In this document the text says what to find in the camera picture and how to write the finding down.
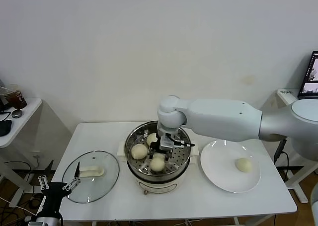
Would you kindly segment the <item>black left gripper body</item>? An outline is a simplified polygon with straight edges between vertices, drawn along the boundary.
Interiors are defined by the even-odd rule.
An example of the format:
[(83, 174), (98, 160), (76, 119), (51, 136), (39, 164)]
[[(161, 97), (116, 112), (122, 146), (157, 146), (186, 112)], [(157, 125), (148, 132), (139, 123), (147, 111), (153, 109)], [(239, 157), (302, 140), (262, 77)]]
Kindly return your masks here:
[(48, 185), (49, 189), (42, 191), (45, 201), (37, 216), (59, 216), (62, 199), (71, 194), (71, 190), (66, 187), (67, 183), (49, 183)]

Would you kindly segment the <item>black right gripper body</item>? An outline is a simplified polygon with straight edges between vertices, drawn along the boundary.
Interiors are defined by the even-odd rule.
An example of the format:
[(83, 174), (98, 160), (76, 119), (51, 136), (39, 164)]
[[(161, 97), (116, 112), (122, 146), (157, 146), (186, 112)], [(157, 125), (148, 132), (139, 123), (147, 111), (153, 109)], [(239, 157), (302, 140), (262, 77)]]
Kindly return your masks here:
[(165, 154), (166, 151), (172, 152), (172, 149), (169, 149), (169, 150), (161, 150), (161, 149), (160, 149), (160, 142), (151, 142), (151, 143), (150, 143), (150, 148), (153, 148), (153, 149), (155, 150), (155, 153)]

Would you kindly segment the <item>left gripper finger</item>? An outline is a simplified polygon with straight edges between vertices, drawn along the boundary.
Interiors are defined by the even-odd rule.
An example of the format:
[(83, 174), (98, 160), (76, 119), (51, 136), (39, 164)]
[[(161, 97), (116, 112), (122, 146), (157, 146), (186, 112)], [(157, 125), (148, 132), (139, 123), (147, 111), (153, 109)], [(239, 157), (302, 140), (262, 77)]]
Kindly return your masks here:
[(49, 189), (49, 181), (48, 181), (47, 176), (51, 172), (53, 163), (54, 163), (54, 161), (51, 160), (49, 165), (44, 169), (43, 174), (38, 176), (38, 181), (39, 181), (41, 189)]
[(76, 167), (72, 180), (70, 181), (70, 183), (63, 186), (62, 189), (66, 191), (72, 191), (79, 185), (79, 183), (80, 183), (80, 162), (77, 163), (77, 167)]

